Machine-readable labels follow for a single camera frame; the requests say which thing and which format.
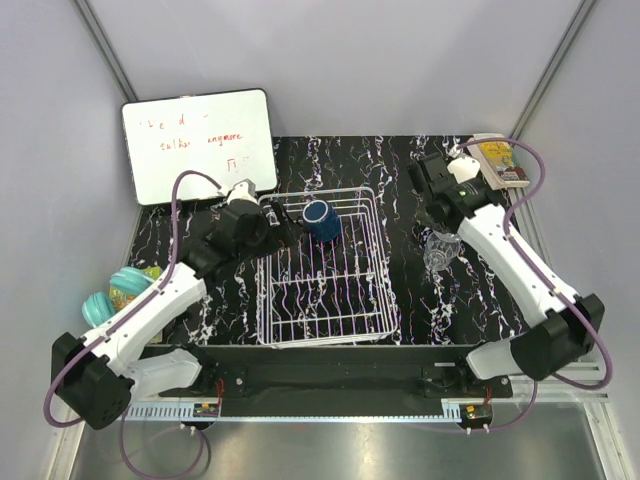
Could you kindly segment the dark blue ceramic mug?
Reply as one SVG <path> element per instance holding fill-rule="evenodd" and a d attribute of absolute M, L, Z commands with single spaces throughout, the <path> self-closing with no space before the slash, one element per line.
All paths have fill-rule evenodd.
<path fill-rule="evenodd" d="M 302 210 L 304 226 L 316 242 L 332 242 L 341 233 L 341 222 L 333 207 L 324 200 L 312 200 Z"/>

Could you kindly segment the clear glass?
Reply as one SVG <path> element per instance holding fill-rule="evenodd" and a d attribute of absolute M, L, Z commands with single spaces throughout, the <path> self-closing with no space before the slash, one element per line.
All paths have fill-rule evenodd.
<path fill-rule="evenodd" d="M 454 251 L 456 254 L 461 247 L 461 238 L 456 234 L 432 230 L 428 237 L 427 245 L 430 250 Z"/>
<path fill-rule="evenodd" d="M 446 242 L 436 240 L 428 243 L 423 255 L 426 270 L 429 272 L 446 270 L 458 256 L 460 249 L 459 241 Z"/>

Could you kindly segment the white wire dish rack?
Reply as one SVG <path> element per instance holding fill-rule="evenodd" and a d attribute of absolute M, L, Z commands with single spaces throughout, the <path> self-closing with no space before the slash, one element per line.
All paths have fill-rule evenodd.
<path fill-rule="evenodd" d="M 257 341 L 273 348 L 378 341 L 399 327 L 389 242 L 378 198 L 366 186 L 265 195 L 302 220 L 312 200 L 329 203 L 341 233 L 328 243 L 309 232 L 298 244 L 261 258 L 256 267 Z"/>

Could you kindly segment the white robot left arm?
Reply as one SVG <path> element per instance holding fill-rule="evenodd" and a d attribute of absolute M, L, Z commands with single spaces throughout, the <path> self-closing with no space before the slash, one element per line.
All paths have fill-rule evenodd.
<path fill-rule="evenodd" d="M 208 229 L 189 238 L 175 264 L 131 304 L 97 328 L 76 338 L 61 335 L 52 346 L 51 387 L 95 430 L 117 420 L 141 398 L 185 389 L 196 396 L 216 386 L 217 361 L 194 344 L 144 357 L 150 339 L 239 265 L 296 245 L 304 230 L 277 201 L 269 213 L 255 202 L 232 200 Z"/>

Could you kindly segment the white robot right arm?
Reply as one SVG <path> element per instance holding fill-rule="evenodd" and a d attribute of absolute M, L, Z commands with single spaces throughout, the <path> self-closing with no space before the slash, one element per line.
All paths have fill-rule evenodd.
<path fill-rule="evenodd" d="M 476 396 L 499 376 L 541 381 L 593 350 L 604 304 L 595 294 L 580 295 L 541 260 L 506 219 L 501 194 L 478 175 L 457 181 L 439 154 L 412 162 L 408 172 L 428 218 L 487 262 L 528 326 L 471 350 L 453 374 L 460 393 Z"/>

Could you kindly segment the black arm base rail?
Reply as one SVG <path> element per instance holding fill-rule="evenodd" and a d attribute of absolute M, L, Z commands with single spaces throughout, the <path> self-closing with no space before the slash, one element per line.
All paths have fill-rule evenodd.
<path fill-rule="evenodd" d="M 467 346 L 359 345 L 272 349 L 205 346 L 222 382 L 224 417 L 418 417 L 443 399 L 508 399 L 506 376 L 474 380 Z"/>

